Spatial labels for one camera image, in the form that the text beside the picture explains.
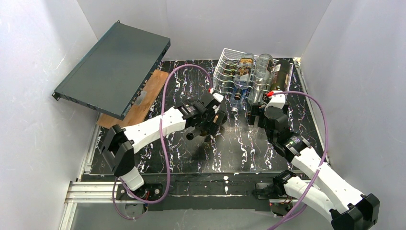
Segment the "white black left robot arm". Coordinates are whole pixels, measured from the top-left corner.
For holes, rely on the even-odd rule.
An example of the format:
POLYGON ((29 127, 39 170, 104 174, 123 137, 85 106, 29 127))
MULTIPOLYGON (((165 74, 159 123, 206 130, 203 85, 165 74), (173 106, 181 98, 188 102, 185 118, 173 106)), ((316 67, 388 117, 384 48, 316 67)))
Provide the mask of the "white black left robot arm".
POLYGON ((144 185, 135 165, 135 154, 160 137, 193 127, 186 138, 214 135, 226 121, 220 110, 224 96, 206 93, 200 99, 187 99, 147 121, 133 126, 112 126, 102 140, 101 153, 114 176, 124 181, 131 191, 144 185))

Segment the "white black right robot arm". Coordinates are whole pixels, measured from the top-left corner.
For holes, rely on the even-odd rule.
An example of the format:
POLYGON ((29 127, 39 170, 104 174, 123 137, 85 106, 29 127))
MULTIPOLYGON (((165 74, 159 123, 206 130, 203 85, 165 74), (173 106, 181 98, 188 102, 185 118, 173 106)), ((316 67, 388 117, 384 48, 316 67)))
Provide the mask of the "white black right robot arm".
POLYGON ((380 201, 365 195, 341 178, 301 135, 290 130, 288 105, 283 108, 269 106, 261 111, 259 127, 265 129, 269 143, 276 152, 309 178, 316 176, 314 184, 285 170, 274 177, 266 187, 256 188, 258 199, 271 196, 291 196, 317 211, 335 230, 368 230, 377 223, 380 201))

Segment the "clear square bottle black cap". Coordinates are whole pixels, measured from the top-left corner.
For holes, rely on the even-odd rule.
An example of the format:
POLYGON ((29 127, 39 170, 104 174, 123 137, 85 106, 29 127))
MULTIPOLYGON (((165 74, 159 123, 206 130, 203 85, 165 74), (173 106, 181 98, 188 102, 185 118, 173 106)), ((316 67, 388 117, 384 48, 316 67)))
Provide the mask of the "clear square bottle black cap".
POLYGON ((248 88, 252 67, 254 62, 254 55, 252 53, 243 54, 234 75, 234 85, 236 88, 245 90, 248 88))

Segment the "blue square glass bottle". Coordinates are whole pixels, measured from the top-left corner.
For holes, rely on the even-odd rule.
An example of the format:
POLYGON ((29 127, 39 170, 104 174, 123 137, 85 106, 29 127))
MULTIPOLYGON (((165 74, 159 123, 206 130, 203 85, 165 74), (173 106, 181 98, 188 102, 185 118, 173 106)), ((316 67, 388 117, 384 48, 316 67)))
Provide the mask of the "blue square glass bottle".
POLYGON ((234 87, 230 99, 231 112, 233 114, 243 113, 248 109, 247 91, 248 88, 241 89, 234 87))

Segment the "dark green wine bottle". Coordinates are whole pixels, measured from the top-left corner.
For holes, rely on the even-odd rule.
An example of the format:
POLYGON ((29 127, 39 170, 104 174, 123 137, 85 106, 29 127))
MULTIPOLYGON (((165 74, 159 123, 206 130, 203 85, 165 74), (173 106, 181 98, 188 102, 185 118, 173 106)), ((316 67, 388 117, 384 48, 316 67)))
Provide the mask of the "dark green wine bottle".
POLYGON ((279 60, 275 64, 271 81, 271 91, 287 91, 290 79, 290 63, 287 60, 279 60))

